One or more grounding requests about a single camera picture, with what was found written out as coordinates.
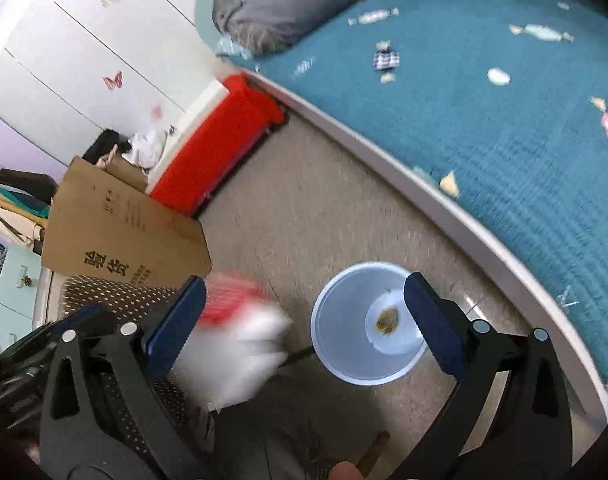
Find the light blue plastic trash bin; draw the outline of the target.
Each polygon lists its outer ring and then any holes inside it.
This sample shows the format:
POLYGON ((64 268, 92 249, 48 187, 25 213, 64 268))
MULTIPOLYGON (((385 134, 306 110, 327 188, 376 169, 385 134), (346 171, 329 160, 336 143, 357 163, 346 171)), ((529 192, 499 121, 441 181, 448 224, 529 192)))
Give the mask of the light blue plastic trash bin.
POLYGON ((406 306, 410 272, 386 262, 343 270, 321 290, 310 315, 317 357, 351 385, 388 384, 412 370, 427 349, 406 306))

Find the white plastic bag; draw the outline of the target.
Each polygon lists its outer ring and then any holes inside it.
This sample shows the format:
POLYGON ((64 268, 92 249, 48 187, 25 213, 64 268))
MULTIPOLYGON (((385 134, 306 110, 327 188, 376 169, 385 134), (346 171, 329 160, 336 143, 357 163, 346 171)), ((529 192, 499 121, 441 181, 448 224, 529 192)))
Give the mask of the white plastic bag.
POLYGON ((161 159, 166 145, 167 133, 164 129, 138 132, 130 140, 132 147, 123 158, 143 170, 150 170, 161 159))

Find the mint green drawer cabinet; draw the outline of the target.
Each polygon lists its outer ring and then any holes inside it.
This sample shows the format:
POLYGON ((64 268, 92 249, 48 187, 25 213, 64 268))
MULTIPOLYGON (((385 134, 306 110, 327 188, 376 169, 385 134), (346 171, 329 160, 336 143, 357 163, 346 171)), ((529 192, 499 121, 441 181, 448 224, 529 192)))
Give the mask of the mint green drawer cabinet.
POLYGON ((42 258, 16 244, 8 247, 0 274, 0 352, 44 322, 39 307, 42 258))

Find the hanging clothes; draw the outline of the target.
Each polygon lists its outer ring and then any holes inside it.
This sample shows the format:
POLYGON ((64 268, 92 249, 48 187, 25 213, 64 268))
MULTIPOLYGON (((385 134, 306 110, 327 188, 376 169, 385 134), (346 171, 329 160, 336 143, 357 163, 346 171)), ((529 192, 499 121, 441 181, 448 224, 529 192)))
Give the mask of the hanging clothes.
POLYGON ((1 169, 0 236, 40 255, 57 190, 46 174, 1 169))

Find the white wardrobe doors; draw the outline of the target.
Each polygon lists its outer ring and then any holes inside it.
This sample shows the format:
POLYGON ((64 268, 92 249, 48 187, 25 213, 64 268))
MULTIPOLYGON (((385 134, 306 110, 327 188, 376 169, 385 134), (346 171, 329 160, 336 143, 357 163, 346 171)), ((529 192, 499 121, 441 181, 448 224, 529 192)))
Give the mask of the white wardrobe doors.
POLYGON ((215 78, 213 0, 0 0, 0 119, 59 162, 174 125, 215 78), (104 76, 123 72, 109 91, 104 76))

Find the teal quilted bed cover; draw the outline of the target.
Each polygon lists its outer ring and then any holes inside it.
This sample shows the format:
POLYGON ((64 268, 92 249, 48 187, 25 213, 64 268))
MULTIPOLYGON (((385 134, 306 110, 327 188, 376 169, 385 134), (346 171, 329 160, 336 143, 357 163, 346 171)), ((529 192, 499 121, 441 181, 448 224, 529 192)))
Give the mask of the teal quilted bed cover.
POLYGON ((244 66, 432 179, 558 301, 608 382, 608 12, 363 0, 244 66))

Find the brown polka dot tablecloth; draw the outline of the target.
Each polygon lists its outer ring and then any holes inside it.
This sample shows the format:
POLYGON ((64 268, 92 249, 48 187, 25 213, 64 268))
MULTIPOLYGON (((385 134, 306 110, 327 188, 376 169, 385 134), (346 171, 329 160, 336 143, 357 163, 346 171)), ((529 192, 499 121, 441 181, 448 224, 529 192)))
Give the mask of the brown polka dot tablecloth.
MULTIPOLYGON (((104 309, 115 314, 118 325, 139 323, 156 308, 165 306, 175 292, 173 287, 130 285, 77 275, 68 278, 62 285, 58 303, 59 316, 65 318, 98 302, 104 309)), ((179 437, 191 451, 197 451, 199 447, 190 434, 191 414, 183 392, 166 378, 152 382, 151 388, 179 437)), ((106 362, 100 362, 98 370, 90 375, 89 391, 102 429, 147 460, 150 452, 126 408, 118 391, 118 382, 106 362)))

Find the red upholstered bench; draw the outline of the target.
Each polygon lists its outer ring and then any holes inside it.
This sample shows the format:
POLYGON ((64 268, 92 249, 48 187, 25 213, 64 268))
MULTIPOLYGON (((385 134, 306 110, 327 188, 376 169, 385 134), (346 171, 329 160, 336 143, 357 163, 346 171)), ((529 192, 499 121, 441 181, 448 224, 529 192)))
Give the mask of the red upholstered bench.
POLYGON ((286 121, 277 102, 244 76, 213 80, 178 120, 149 172, 147 194, 192 216, 261 137, 286 121))

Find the large cardboard box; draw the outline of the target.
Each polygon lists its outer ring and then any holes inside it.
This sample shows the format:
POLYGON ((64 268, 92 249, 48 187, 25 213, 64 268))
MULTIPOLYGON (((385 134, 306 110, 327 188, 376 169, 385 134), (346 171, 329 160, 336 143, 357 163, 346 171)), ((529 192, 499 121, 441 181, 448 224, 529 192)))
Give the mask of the large cardboard box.
POLYGON ((212 270, 199 222, 80 157, 52 200, 42 265, 65 276, 162 287, 212 270))

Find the pink butterfly wall sticker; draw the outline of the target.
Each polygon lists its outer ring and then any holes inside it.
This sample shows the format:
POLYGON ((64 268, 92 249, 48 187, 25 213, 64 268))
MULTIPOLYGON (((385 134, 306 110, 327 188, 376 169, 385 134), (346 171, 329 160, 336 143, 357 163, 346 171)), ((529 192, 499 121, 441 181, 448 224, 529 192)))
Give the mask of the pink butterfly wall sticker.
POLYGON ((123 72, 120 70, 113 77, 104 76, 102 80, 109 91, 121 89, 123 87, 123 72))

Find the red white snack wrapper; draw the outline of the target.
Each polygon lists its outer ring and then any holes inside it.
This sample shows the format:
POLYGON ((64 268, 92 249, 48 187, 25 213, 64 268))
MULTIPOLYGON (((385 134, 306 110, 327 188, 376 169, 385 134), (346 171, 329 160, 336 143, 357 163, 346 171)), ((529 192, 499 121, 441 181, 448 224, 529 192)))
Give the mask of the red white snack wrapper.
POLYGON ((169 373, 190 403, 208 411, 240 404, 287 359, 292 319, 261 284, 241 275, 206 279, 206 306, 169 373))

